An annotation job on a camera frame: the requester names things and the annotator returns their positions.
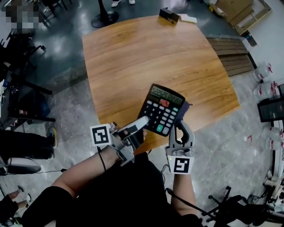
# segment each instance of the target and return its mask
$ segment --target black shirt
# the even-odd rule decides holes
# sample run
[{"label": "black shirt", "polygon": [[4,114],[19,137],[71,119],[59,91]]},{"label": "black shirt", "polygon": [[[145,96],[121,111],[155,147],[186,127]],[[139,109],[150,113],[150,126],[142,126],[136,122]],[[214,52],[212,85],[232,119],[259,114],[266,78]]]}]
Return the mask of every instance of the black shirt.
[{"label": "black shirt", "polygon": [[195,215],[180,216],[167,203],[163,178],[150,161],[114,165],[73,199],[62,188],[49,187],[23,215],[24,227],[138,224],[186,224],[202,227]]}]

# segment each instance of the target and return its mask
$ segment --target tiled floor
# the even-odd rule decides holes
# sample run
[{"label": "tiled floor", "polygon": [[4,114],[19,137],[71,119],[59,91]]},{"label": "tiled floor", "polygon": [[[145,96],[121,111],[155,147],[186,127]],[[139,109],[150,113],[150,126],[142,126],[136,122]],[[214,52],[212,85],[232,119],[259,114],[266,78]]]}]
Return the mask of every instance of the tiled floor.
[{"label": "tiled floor", "polygon": [[[91,26],[91,20],[99,14],[97,0],[64,0],[68,11],[56,7],[57,17],[48,22],[48,27],[40,24],[33,41],[35,45],[44,45],[46,51],[38,50],[32,57],[36,70],[26,67],[26,79],[43,85],[59,73],[79,64],[84,60],[82,36],[97,28]],[[214,15],[205,3],[199,0],[136,0],[129,5],[122,0],[117,8],[111,9],[112,0],[103,1],[107,11],[120,14],[119,20],[158,15],[159,10],[169,7],[175,13],[186,13],[197,18],[197,26],[205,35],[237,36],[237,32],[223,19]]]},{"label": "tiled floor", "polygon": [[[68,70],[60,75],[63,78],[54,78],[48,85],[56,93],[49,97],[48,102],[50,115],[56,118],[59,146],[55,151],[55,159],[37,160],[44,171],[69,168],[95,153],[91,145],[89,127],[99,121],[84,72],[84,67],[79,71]],[[230,79],[241,107],[215,124],[195,132],[193,187],[198,206],[205,210],[215,206],[207,199],[208,195],[221,199],[227,185],[232,187],[231,195],[260,195],[263,179],[272,163],[272,153],[265,150],[264,142],[260,139],[264,124],[260,123],[256,101],[252,96],[256,85],[252,73],[233,76]],[[46,127],[45,124],[25,125],[25,132],[44,135]],[[252,142],[245,142],[244,137],[249,135],[252,135]],[[163,146],[154,149],[149,158],[158,169],[162,169],[166,164]],[[34,199],[59,175],[58,172],[51,172],[1,176],[0,184],[5,193],[21,185]],[[168,169],[164,175],[165,187],[172,187],[173,175]],[[243,226],[239,221],[231,225]]]}]

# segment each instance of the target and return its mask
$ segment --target green calculator button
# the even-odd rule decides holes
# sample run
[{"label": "green calculator button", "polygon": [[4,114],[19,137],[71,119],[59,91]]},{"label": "green calculator button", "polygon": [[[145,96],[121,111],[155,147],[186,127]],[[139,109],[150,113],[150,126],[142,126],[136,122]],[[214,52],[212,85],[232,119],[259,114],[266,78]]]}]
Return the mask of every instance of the green calculator button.
[{"label": "green calculator button", "polygon": [[158,131],[158,132],[161,132],[161,131],[162,131],[162,129],[163,129],[163,126],[162,126],[162,125],[158,125],[158,127],[157,127],[157,131]]}]

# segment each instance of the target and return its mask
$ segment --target hand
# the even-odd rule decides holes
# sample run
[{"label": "hand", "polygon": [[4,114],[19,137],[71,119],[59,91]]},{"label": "hand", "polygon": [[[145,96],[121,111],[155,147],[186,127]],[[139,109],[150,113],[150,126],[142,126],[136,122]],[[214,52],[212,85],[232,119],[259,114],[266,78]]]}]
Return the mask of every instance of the hand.
[{"label": "hand", "polygon": [[[145,140],[146,135],[147,135],[147,131],[146,129],[143,129],[143,140]],[[102,150],[102,155],[103,155],[104,161],[108,162],[111,166],[120,159],[120,157],[117,155],[117,150],[111,146],[106,146]]]}]

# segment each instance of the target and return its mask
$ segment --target calculator keypad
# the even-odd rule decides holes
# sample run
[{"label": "calculator keypad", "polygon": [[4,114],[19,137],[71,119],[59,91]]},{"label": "calculator keypad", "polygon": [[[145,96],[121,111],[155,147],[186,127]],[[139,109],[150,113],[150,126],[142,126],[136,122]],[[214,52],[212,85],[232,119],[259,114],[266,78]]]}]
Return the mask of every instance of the calculator keypad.
[{"label": "calculator keypad", "polygon": [[147,115],[150,119],[146,129],[165,136],[173,126],[177,113],[178,109],[175,107],[165,108],[161,104],[147,100],[141,116]]}]

